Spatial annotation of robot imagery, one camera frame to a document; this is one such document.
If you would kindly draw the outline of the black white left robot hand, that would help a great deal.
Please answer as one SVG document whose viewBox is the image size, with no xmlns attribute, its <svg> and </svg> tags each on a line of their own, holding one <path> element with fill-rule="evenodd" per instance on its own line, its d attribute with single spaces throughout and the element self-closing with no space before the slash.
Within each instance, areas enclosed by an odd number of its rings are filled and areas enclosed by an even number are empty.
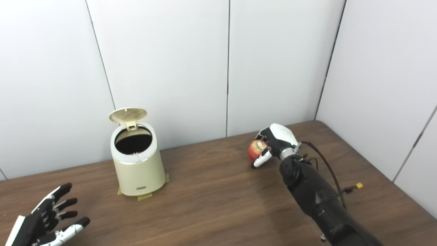
<svg viewBox="0 0 437 246">
<path fill-rule="evenodd" d="M 61 246 L 86 228 L 91 222 L 89 217 L 82 217 L 75 223 L 56 230 L 59 222 L 78 215 L 76 210 L 64 211 L 78 202 L 76 197 L 59 202 L 71 189 L 70 182 L 60 185 L 42 198 L 30 214 L 19 215 L 5 245 Z"/>
</svg>

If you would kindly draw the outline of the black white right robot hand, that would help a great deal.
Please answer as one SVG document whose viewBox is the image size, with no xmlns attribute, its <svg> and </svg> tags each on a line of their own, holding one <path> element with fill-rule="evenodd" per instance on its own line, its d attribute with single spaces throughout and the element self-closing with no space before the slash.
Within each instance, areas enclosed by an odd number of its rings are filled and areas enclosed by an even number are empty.
<svg viewBox="0 0 437 246">
<path fill-rule="evenodd" d="M 282 161 L 288 156 L 297 155 L 301 146 L 289 128 L 277 123 L 260 130 L 255 140 L 263 141 L 267 146 L 252 162 L 252 169 L 259 168 L 272 157 Z"/>
</svg>

